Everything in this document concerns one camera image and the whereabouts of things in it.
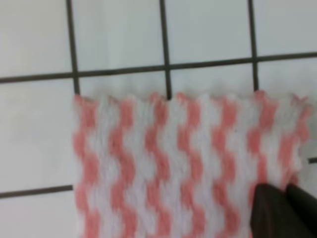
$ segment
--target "white tile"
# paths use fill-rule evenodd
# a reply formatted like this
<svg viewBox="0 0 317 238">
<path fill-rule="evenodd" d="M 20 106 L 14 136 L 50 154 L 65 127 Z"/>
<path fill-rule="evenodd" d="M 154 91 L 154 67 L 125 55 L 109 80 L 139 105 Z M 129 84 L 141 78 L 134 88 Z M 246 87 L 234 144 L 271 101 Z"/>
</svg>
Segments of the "white tile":
<svg viewBox="0 0 317 238">
<path fill-rule="evenodd" d="M 316 0 L 254 0 L 258 55 L 317 51 Z"/>
<path fill-rule="evenodd" d="M 317 59 L 272 61 L 259 64 L 259 86 L 274 98 L 286 93 L 309 96 L 317 101 Z M 317 156 L 317 114 L 309 120 L 311 139 L 305 144 L 302 156 Z"/>
<path fill-rule="evenodd" d="M 0 77 L 71 71 L 65 0 L 0 1 Z"/>
<path fill-rule="evenodd" d="M 165 73 L 160 71 L 81 78 L 80 91 L 82 95 L 94 99 L 102 95 L 112 95 L 122 99 L 129 94 L 147 98 L 153 92 L 165 96 Z"/>
<path fill-rule="evenodd" d="M 246 0 L 167 0 L 172 63 L 251 56 Z"/>
<path fill-rule="evenodd" d="M 251 64 L 175 70 L 172 71 L 171 78 L 174 94 L 183 92 L 195 97 L 202 93 L 253 93 Z"/>
<path fill-rule="evenodd" d="M 158 0 L 74 0 L 81 70 L 163 64 Z"/>
<path fill-rule="evenodd" d="M 71 79 L 0 85 L 0 191 L 73 182 Z"/>
<path fill-rule="evenodd" d="M 73 192 L 0 200 L 0 237 L 76 238 Z"/>
</svg>

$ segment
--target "pink and white fabric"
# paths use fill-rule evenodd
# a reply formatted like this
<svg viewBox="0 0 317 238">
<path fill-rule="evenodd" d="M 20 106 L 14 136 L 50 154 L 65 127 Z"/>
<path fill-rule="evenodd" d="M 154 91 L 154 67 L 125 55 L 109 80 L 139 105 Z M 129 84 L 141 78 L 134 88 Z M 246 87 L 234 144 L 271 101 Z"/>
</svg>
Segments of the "pink and white fabric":
<svg viewBox="0 0 317 238">
<path fill-rule="evenodd" d="M 77 96 L 82 238 L 248 238 L 254 188 L 285 188 L 308 139 L 304 100 Z"/>
</svg>

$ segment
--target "dark plastic object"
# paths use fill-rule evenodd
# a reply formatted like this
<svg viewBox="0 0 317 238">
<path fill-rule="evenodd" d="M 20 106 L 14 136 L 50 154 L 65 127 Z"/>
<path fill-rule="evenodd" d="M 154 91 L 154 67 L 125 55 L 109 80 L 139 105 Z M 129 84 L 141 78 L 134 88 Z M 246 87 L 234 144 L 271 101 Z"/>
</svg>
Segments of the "dark plastic object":
<svg viewBox="0 0 317 238">
<path fill-rule="evenodd" d="M 317 199 L 292 184 L 286 188 L 286 198 L 305 226 L 317 237 Z"/>
<path fill-rule="evenodd" d="M 251 215 L 253 238 L 316 238 L 277 188 L 260 184 Z"/>
</svg>

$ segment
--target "dark grout line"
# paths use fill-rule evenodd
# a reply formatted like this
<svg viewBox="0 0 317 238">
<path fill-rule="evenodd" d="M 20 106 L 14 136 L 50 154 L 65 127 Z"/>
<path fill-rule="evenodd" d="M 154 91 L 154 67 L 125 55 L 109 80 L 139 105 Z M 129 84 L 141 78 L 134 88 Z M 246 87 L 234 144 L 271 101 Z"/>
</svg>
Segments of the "dark grout line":
<svg viewBox="0 0 317 238">
<path fill-rule="evenodd" d="M 252 58 L 226 59 L 226 60 L 219 60 L 219 61 L 207 61 L 207 62 L 195 62 L 195 63 L 179 63 L 179 64 L 171 64 L 169 67 L 171 70 L 175 70 L 175 69 L 191 69 L 191 68 L 234 65 L 234 64 L 241 64 L 241 63 L 252 63 Z"/>
<path fill-rule="evenodd" d="M 308 161 L 309 161 L 309 163 L 310 164 L 317 164 L 317 158 L 310 158 L 310 159 L 308 159 Z"/>
<path fill-rule="evenodd" d="M 65 185 L 65 186 L 58 186 L 58 187 L 37 188 L 37 189 L 32 189 L 32 190 L 3 192 L 3 193 L 0 193 L 0 199 L 2 199 L 2 198 L 11 198 L 11 197 L 22 197 L 22 196 L 48 194 L 48 193 L 55 193 L 55 192 L 66 192 L 66 191 L 72 191 L 72 190 L 73 190 L 73 186 L 72 185 Z"/>
<path fill-rule="evenodd" d="M 74 19 L 73 19 L 73 10 L 72 10 L 71 1 L 72 0 L 66 0 L 70 56 L 71 56 L 71 65 L 73 70 L 74 92 L 75 94 L 80 94 L 77 56 L 76 56 Z"/>
<path fill-rule="evenodd" d="M 256 43 L 253 0 L 248 0 L 248 9 L 249 9 L 251 50 L 252 50 L 253 89 L 254 91 L 257 91 L 259 89 L 259 78 L 258 78 L 257 43 Z"/>
<path fill-rule="evenodd" d="M 108 70 L 95 70 L 95 71 L 83 71 L 79 72 L 79 77 L 94 77 L 94 76 L 107 76 L 117 74 L 128 74 L 128 73 L 144 73 L 165 70 L 164 65 L 154 65 L 145 67 L 134 67 L 134 68 L 119 68 L 119 69 L 108 69 Z"/>
<path fill-rule="evenodd" d="M 317 58 L 317 53 L 311 52 L 311 53 L 298 53 L 298 54 L 288 54 L 288 55 L 260 56 L 260 57 L 257 57 L 256 60 L 257 62 L 267 62 L 267 61 L 275 61 L 275 60 L 296 60 L 296 59 L 309 59 L 309 58 Z M 154 71 L 164 71 L 164 70 L 225 66 L 225 65 L 244 64 L 244 63 L 253 63 L 253 58 L 226 59 L 226 60 L 194 62 L 194 63 L 179 63 L 179 64 L 170 64 L 169 66 L 153 65 L 153 66 L 133 67 L 133 68 L 82 71 L 82 72 L 77 72 L 77 76 L 78 77 L 108 76 L 108 75 L 143 73 L 143 72 L 154 72 Z M 74 77 L 74 73 L 72 72 L 23 75 L 23 76 L 0 78 L 0 84 L 26 82 L 26 81 L 38 81 L 38 80 L 65 79 L 65 78 L 73 78 L 73 77 Z"/>
<path fill-rule="evenodd" d="M 161 19 L 161 26 L 162 26 L 166 95 L 167 95 L 167 99 L 171 99 L 172 98 L 172 84 L 171 84 L 170 69 L 169 69 L 169 51 L 168 51 L 168 36 L 167 36 L 167 20 L 166 20 L 165 0 L 159 0 L 159 8 L 160 8 L 160 19 Z"/>
<path fill-rule="evenodd" d="M 260 56 L 257 58 L 258 62 L 275 61 L 275 60 L 296 60 L 296 59 L 308 59 L 317 57 L 317 52 L 310 53 L 298 53 L 287 55 L 272 55 L 272 56 Z"/>
<path fill-rule="evenodd" d="M 38 75 L 26 75 L 26 76 L 13 76 L 0 78 L 0 83 L 15 83 L 15 82 L 27 82 L 38 80 L 52 80 L 52 79 L 64 79 L 72 78 L 73 73 L 52 73 L 52 74 L 38 74 Z"/>
</svg>

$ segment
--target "knitted fabric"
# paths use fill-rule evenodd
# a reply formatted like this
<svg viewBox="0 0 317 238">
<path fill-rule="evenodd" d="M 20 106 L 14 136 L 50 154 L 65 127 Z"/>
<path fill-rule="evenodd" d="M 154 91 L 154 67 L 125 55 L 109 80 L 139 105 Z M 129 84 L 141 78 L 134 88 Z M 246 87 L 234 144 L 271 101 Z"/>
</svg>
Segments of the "knitted fabric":
<svg viewBox="0 0 317 238">
<path fill-rule="evenodd" d="M 296 182 L 309 136 L 293 95 L 75 105 L 83 238 L 248 238 L 255 185 Z"/>
</svg>

